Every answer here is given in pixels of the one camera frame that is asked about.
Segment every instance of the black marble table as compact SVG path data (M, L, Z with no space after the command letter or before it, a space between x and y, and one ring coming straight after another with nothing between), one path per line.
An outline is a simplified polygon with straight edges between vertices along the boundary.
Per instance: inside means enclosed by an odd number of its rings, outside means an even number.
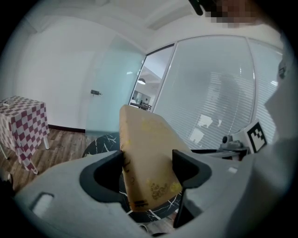
M116 132L101 136L93 141L85 150L83 157L118 150L120 150L120 142L119 133ZM125 212L137 223L153 222L169 216L179 208L179 203L181 200L181 193L179 193L166 203L153 210L146 212L133 212L129 207L123 174L121 174L119 179L119 193L122 194L123 198L122 207L124 208Z

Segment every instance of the door handle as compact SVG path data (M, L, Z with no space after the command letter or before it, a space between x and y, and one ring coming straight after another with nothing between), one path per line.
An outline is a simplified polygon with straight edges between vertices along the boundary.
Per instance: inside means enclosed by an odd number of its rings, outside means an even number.
M94 95L102 95L102 93L100 91L96 91L96 90L91 90L91 94Z

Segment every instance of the beige box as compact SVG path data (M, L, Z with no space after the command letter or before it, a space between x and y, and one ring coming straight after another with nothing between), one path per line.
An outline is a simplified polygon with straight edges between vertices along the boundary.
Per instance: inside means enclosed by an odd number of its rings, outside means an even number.
M172 150L190 151L161 116L125 105L120 110L120 149L131 210L154 209L182 189L172 169Z

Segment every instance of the checkered tablecloth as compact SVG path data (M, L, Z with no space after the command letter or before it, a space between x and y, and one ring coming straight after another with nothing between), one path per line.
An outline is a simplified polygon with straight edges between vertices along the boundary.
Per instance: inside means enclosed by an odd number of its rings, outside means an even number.
M38 173L31 161L42 139L50 133L47 110L43 102L14 96L14 104L4 106L0 101L0 142L16 152L26 170Z

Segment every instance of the baseboard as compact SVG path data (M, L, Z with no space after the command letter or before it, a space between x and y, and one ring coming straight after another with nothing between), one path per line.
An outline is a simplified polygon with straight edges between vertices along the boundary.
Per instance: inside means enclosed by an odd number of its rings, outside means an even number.
M48 125L50 129L60 130L60 131L66 131L66 132L79 132L79 133L85 133L85 129L78 129L78 128L71 128L71 127L64 127L64 126L55 126L55 125Z

